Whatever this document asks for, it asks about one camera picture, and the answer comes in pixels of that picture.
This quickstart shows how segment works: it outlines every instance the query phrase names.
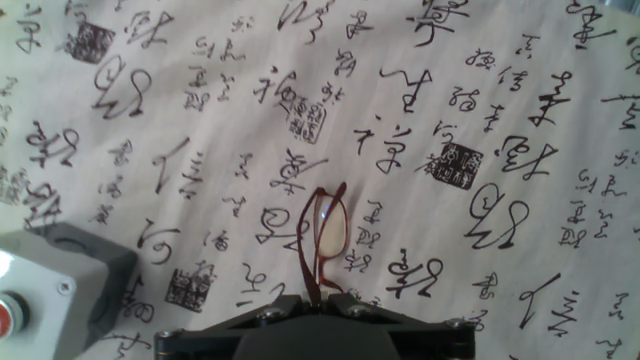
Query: eyeglasses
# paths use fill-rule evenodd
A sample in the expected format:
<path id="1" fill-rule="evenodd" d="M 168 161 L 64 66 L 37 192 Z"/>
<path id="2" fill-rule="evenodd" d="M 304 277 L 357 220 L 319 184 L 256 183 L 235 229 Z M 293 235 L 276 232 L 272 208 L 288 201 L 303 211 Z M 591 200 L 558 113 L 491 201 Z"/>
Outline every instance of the eyeglasses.
<path id="1" fill-rule="evenodd" d="M 327 193 L 324 188 L 317 188 L 302 210 L 296 227 L 298 257 L 304 283 L 309 293 L 312 306 L 318 306 L 322 300 L 320 285 L 340 290 L 335 282 L 324 277 L 324 264 L 342 254 L 349 245 L 349 220 L 342 196 L 347 191 L 347 184 L 342 183 L 335 195 Z M 313 207 L 313 237 L 315 252 L 313 255 L 313 273 L 309 270 L 302 250 L 302 227 L 311 205 Z"/>

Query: red button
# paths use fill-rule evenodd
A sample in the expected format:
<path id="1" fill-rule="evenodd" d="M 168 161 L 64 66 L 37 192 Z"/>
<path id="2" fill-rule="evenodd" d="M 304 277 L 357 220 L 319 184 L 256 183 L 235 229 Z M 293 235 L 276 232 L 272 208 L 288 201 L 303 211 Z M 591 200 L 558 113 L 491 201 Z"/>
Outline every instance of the red button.
<path id="1" fill-rule="evenodd" d="M 5 337 L 9 333 L 12 323 L 13 318 L 11 317 L 9 309 L 7 309 L 5 305 L 0 302 L 0 338 Z"/>

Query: emergency stop button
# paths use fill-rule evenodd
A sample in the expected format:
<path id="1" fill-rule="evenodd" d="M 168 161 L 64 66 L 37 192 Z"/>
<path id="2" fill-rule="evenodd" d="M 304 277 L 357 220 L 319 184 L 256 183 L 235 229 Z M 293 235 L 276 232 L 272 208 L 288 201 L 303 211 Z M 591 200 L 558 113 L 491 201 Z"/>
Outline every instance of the emergency stop button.
<path id="1" fill-rule="evenodd" d="M 0 294 L 0 340 L 20 331 L 24 323 L 24 312 L 13 296 Z"/>

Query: calligraphy print fabric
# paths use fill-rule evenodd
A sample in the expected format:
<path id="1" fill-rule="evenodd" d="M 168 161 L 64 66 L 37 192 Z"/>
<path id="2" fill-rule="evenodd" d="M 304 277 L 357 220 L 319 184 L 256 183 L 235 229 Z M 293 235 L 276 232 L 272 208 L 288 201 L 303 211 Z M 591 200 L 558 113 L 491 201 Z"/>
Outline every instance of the calligraphy print fabric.
<path id="1" fill-rule="evenodd" d="M 343 181 L 350 242 L 325 271 L 345 291 L 474 322 L 478 359 L 640 356 L 638 18 L 583 0 L 0 9 L 0 231 L 69 222 L 139 255 L 80 359 L 151 358 L 158 330 L 302 294 L 300 212 Z"/>

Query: mounting bolt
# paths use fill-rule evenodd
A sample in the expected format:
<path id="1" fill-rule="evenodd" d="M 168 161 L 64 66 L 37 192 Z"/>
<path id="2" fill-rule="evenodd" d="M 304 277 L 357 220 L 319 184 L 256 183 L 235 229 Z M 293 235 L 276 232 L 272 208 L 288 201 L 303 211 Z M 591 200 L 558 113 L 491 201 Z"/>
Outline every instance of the mounting bolt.
<path id="1" fill-rule="evenodd" d="M 266 308 L 258 314 L 258 318 L 261 320 L 274 320 L 284 316 L 284 311 L 278 308 Z"/>
<path id="2" fill-rule="evenodd" d="M 449 319 L 447 321 L 444 322 L 445 324 L 451 326 L 454 329 L 460 329 L 463 328 L 465 326 L 467 326 L 467 324 L 469 324 L 469 322 L 465 319 L 460 319 L 460 318 L 453 318 L 453 319 Z"/>
<path id="3" fill-rule="evenodd" d="M 162 331 L 158 331 L 158 337 L 161 337 L 163 339 L 167 339 L 167 338 L 171 338 L 171 337 L 174 337 L 174 336 L 178 336 L 178 335 L 182 334 L 183 331 L 184 331 L 183 328 L 174 328 L 174 329 L 162 330 Z"/>
<path id="4" fill-rule="evenodd" d="M 71 280 L 64 279 L 58 283 L 58 293 L 62 296 L 69 296 L 73 294 L 74 290 L 75 286 Z"/>
<path id="5" fill-rule="evenodd" d="M 347 314 L 349 314 L 349 316 L 351 317 L 360 317 L 363 315 L 367 315 L 370 312 L 371 310 L 369 310 L 369 308 L 366 305 L 362 305 L 362 304 L 351 305 L 347 309 Z"/>

